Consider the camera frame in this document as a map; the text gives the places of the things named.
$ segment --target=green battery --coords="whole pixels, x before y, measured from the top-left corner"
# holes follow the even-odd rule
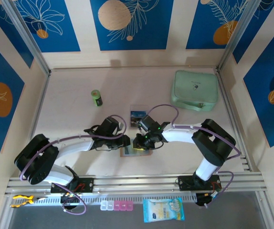
[[[103,104],[99,90],[93,90],[91,92],[91,96],[92,96],[96,106],[101,106]]]

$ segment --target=white floor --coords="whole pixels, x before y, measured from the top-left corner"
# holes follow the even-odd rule
[[[129,123],[130,105],[147,105],[151,108],[170,103],[171,86],[177,70],[214,73],[213,69],[179,67],[52,72],[35,134],[42,133],[51,140],[82,134],[84,129],[101,124],[113,114],[124,117]],[[93,104],[90,94],[93,89],[101,92],[101,107]],[[211,118],[234,136],[221,95],[211,112],[179,111],[176,124],[196,124]],[[162,123],[171,121],[175,114],[170,107],[160,107],[151,113],[151,117]],[[136,133],[136,129],[129,128],[126,134],[134,138]],[[157,175],[193,173],[201,160],[202,154],[194,144],[172,142],[155,150],[151,156],[120,157],[119,150],[92,150],[61,157],[56,163],[72,167],[78,175]],[[243,171],[240,158],[228,161],[222,170]]]

